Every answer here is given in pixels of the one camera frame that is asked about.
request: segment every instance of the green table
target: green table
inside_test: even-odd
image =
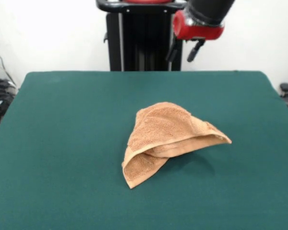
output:
[[[136,112],[173,102],[232,145],[130,190]],[[260,72],[30,73],[0,126],[0,230],[288,230],[288,109]]]

